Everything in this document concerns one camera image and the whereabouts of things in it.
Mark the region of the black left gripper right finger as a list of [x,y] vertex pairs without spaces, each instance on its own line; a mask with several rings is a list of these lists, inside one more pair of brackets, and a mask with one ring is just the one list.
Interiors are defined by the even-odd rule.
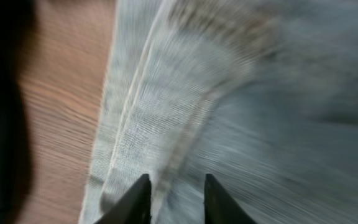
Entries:
[[205,224],[257,224],[229,195],[213,174],[206,174],[205,177]]

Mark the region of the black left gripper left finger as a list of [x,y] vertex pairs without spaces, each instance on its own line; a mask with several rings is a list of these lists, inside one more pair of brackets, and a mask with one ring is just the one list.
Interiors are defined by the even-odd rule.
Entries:
[[151,193],[149,175],[142,174],[95,224],[150,224]]

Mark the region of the light blue denim shorts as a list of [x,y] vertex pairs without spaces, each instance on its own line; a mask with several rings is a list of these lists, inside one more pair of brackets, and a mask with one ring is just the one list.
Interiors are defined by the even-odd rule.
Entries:
[[214,174],[259,223],[358,223],[358,1],[118,1],[80,223],[142,175],[201,223]]

